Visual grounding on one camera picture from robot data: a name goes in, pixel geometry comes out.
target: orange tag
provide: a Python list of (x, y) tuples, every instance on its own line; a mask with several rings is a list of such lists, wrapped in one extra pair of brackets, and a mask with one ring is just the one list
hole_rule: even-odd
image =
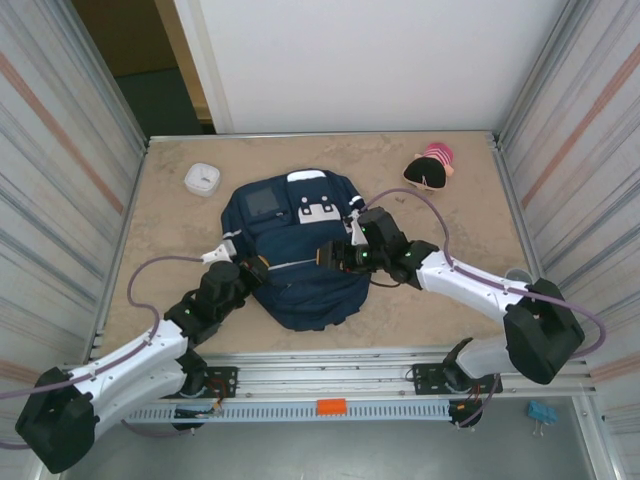
[(328, 400), (318, 400), (318, 415), (346, 415), (346, 398), (330, 398)]

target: backpack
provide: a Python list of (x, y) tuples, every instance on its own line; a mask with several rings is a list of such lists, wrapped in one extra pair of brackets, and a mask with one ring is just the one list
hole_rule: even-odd
[(360, 310), (369, 275), (316, 265), (316, 250), (349, 241), (343, 218), (364, 200), (351, 181), (327, 170), (301, 170), (238, 188), (222, 212), (223, 239), (236, 260), (261, 255), (267, 282), (254, 297), (282, 326), (296, 331), (339, 325)]

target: plush toy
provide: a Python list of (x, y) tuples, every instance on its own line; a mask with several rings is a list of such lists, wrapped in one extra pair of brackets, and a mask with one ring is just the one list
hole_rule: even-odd
[(421, 190), (441, 190), (447, 185), (447, 178), (453, 175), (453, 152), (444, 143), (432, 143), (422, 155), (405, 168), (405, 181)]

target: marble-patterned surface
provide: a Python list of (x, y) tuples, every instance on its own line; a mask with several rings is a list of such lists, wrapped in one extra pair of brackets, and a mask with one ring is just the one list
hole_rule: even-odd
[[(221, 237), (220, 213), (237, 187), (299, 168), (318, 167), (348, 176), (365, 199), (397, 186), (408, 186), (402, 170), (414, 153), (443, 141), (455, 154), (455, 175), (431, 198), (452, 234), (454, 256), (504, 275), (524, 267), (511, 214), (482, 132), (394, 133), (290, 138), (202, 137), (152, 143), (141, 190), (120, 267), (106, 325), (104, 353), (142, 333), (151, 324), (147, 311), (130, 307), (129, 277), (145, 260), (158, 255), (199, 256)], [(183, 179), (189, 167), (203, 162), (222, 173), (210, 198), (189, 193)], [(409, 239), (442, 245), (437, 220), (418, 199), (390, 195), (380, 201)], [(140, 275), (134, 297), (161, 312), (196, 288), (204, 268), (163, 262)], [(374, 278), (389, 282), (384, 273)], [(372, 286), (360, 313), (324, 332), (285, 330), (253, 299), (234, 312), (217, 335), (198, 348), (202, 353), (453, 344), (463, 337), (486, 337), (499, 331), (483, 315), (441, 295), (408, 286)]]

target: dark floor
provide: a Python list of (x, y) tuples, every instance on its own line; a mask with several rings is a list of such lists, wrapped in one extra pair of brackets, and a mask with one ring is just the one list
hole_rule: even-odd
[(559, 417), (544, 437), (532, 435), (525, 399), (495, 399), (475, 432), (427, 421), (238, 423), (150, 439), (118, 426), (62, 479), (593, 479), (571, 399), (541, 401)]
[(117, 77), (116, 82), (146, 137), (153, 135), (202, 135), (180, 70)]

